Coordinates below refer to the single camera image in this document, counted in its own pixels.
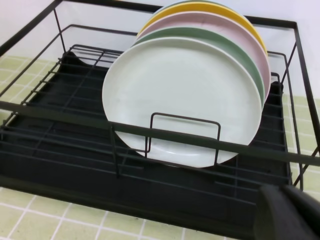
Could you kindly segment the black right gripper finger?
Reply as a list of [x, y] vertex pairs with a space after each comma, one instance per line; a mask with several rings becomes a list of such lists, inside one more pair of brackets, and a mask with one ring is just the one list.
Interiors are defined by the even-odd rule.
[[291, 185], [264, 185], [258, 191], [255, 240], [318, 240], [320, 202]]

